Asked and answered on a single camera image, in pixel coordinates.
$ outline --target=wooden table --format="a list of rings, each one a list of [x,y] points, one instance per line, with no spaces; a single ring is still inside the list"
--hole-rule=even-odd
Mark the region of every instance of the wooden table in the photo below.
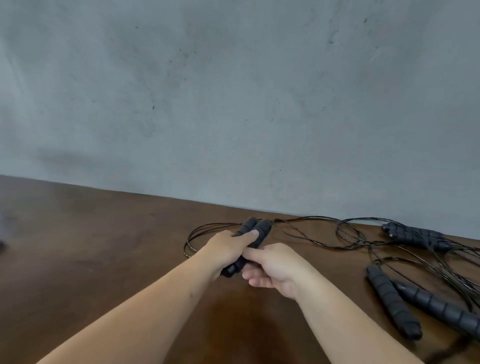
[[[242,222],[249,216],[282,216],[4,176],[0,176],[0,213],[0,238],[8,245],[0,254],[3,364],[35,363],[183,262],[182,246],[193,228],[208,222]],[[337,242],[332,223],[307,221],[301,226],[317,239]],[[369,237],[380,237],[378,227],[361,228]],[[196,244],[201,246],[206,239]],[[366,251],[327,250],[273,230],[265,242],[275,241],[291,245],[420,358],[458,337],[412,309],[421,320],[424,337],[416,343],[403,339],[364,279],[370,262]],[[473,269],[462,267],[467,272]],[[456,299],[442,283],[421,272],[414,274],[444,298]],[[478,361],[480,345],[473,343],[446,363]],[[300,364],[328,360],[294,301],[274,290],[249,287],[235,276],[220,277],[210,286],[166,362]]]

